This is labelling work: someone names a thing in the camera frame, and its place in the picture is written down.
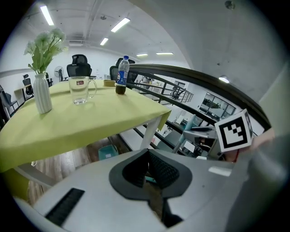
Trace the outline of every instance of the window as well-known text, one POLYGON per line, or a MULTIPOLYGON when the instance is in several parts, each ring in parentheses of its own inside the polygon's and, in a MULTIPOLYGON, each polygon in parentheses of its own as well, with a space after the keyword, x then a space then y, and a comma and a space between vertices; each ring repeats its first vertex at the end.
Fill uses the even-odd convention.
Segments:
POLYGON ((221 119, 233 115, 234 111, 235 107, 210 93, 206 94, 199 108, 199 112, 207 115, 215 121, 220 121, 221 119))

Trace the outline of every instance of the yellow tablecloth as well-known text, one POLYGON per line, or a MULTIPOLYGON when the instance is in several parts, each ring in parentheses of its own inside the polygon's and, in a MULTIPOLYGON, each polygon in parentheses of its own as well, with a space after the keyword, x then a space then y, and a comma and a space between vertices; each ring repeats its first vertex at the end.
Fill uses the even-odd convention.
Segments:
POLYGON ((161 130, 170 114, 165 106, 133 90, 118 95, 114 87, 96 83, 97 94, 82 105, 73 104, 68 82, 50 87, 53 109, 44 115, 38 113, 34 99, 27 101, 0 132, 0 172, 86 146, 162 115, 161 130))

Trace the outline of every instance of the white vase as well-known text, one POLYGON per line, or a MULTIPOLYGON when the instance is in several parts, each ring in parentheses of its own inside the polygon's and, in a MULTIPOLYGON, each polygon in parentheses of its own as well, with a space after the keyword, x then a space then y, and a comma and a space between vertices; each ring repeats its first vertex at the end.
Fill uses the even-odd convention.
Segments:
POLYGON ((48 83, 45 79, 45 73, 35 75, 33 83, 33 93, 37 110, 40 114, 45 114, 53 108, 51 103, 48 83))

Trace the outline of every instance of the black rubber pad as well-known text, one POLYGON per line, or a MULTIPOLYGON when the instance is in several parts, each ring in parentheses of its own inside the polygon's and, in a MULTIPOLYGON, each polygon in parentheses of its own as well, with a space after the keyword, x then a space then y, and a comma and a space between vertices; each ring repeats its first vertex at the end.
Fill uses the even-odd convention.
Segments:
POLYGON ((110 170, 109 181, 123 197, 149 201, 148 193, 142 188, 147 172, 162 189, 164 199, 181 196, 192 180, 192 173, 185 165, 153 149, 143 149, 136 155, 116 164, 110 170))
POLYGON ((72 188, 45 217, 52 223, 61 226, 84 192, 83 190, 72 188))

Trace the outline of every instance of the ceiling light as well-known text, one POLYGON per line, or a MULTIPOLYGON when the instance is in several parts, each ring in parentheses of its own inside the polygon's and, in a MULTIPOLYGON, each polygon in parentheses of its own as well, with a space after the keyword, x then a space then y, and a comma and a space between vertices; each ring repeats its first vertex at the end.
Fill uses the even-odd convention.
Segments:
POLYGON ((103 46, 107 41, 108 41, 108 38, 104 38, 104 39, 101 41, 100 45, 103 46))
POLYGON ((173 53, 156 53, 157 55, 173 55, 173 53))
POLYGON ((122 26, 124 26, 125 24, 129 23, 130 19, 128 18, 124 18, 121 22, 119 22, 111 31, 112 32, 116 32, 117 30, 119 30, 122 26))
POLYGON ((48 12, 48 9, 47 9, 47 6, 42 6, 40 7, 41 11, 42 11, 42 14, 44 15, 47 23, 49 24, 49 26, 52 26, 54 25, 53 24, 53 20, 51 19, 50 15, 49 15, 49 12, 48 12))
POLYGON ((147 53, 144 53, 144 54, 138 54, 136 56, 148 56, 148 54, 147 53))
POLYGON ((225 83, 229 83, 229 80, 227 79, 227 76, 226 75, 221 75, 220 77, 219 77, 219 80, 221 80, 221 81, 223 81, 223 82, 225 82, 225 83))

